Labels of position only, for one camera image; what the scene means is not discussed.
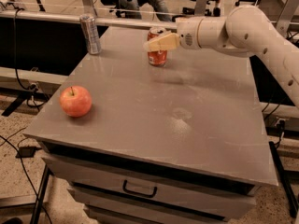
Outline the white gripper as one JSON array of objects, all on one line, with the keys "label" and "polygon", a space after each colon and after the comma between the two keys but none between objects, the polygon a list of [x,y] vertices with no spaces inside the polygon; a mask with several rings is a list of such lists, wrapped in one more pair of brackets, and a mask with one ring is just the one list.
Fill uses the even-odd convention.
[{"label": "white gripper", "polygon": [[143,48],[147,52],[176,49],[181,45],[185,49],[200,49],[198,42],[198,29],[201,19],[179,18],[177,19],[177,33],[158,35],[147,41]]}]

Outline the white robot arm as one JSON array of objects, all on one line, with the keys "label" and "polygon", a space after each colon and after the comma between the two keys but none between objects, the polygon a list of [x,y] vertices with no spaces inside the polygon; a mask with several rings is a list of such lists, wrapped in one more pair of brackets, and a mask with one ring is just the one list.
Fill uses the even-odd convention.
[{"label": "white robot arm", "polygon": [[299,48],[282,36],[255,6],[234,8],[224,17],[190,17],[177,21],[177,30],[147,41],[148,52],[214,49],[233,56],[257,56],[299,107]]}]

